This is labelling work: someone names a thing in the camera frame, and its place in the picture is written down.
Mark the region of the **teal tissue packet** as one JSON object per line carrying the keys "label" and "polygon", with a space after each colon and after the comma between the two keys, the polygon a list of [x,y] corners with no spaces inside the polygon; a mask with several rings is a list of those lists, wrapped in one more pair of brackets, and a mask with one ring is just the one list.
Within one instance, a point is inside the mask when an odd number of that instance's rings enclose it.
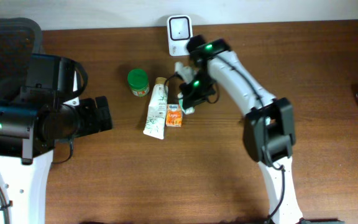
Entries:
{"label": "teal tissue packet", "polygon": [[194,112],[195,112],[195,109],[194,109],[194,107],[189,107],[189,108],[187,108],[187,109],[184,109],[183,108],[183,94],[182,93],[179,93],[178,95],[177,95],[177,97],[178,97],[178,102],[179,102],[179,105],[180,105],[180,108],[181,108],[181,110],[182,110],[182,112],[184,113],[184,114],[193,114]]}

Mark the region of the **white tube with tan cap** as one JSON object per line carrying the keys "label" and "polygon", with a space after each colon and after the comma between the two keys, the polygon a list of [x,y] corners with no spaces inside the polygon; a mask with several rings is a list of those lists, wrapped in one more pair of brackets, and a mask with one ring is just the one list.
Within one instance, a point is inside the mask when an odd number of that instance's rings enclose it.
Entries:
{"label": "white tube with tan cap", "polygon": [[164,139],[165,119],[167,115],[168,81],[164,77],[156,78],[150,98],[147,119],[143,133],[157,139]]}

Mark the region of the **green lidded jar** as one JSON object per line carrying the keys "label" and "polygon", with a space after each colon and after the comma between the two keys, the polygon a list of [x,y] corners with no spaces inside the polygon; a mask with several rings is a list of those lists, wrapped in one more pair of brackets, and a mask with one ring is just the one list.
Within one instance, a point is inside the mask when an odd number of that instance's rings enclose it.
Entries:
{"label": "green lidded jar", "polygon": [[127,75],[127,82],[135,96],[143,97],[149,93],[149,78],[144,70],[139,68],[131,70]]}

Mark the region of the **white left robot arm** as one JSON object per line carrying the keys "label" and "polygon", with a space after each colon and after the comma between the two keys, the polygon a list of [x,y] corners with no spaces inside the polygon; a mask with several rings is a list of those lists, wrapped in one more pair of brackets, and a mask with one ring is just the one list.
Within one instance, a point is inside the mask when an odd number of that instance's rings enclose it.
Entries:
{"label": "white left robot arm", "polygon": [[0,223],[43,223],[56,144],[112,129],[106,97],[81,97],[87,84],[81,63],[33,54],[19,86],[0,86]]}

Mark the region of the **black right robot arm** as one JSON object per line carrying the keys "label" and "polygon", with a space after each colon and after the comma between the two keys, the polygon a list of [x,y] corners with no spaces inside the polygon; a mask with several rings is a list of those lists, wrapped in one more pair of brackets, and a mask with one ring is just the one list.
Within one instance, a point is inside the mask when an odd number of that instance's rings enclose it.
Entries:
{"label": "black right robot arm", "polygon": [[250,158],[262,172],[269,199],[267,223],[301,223],[303,213],[293,183],[293,146],[296,143],[293,107],[277,98],[244,68],[237,54],[223,40],[207,42],[202,35],[186,44],[191,65],[175,65],[183,83],[182,108],[210,102],[223,87],[244,118],[242,140]]}

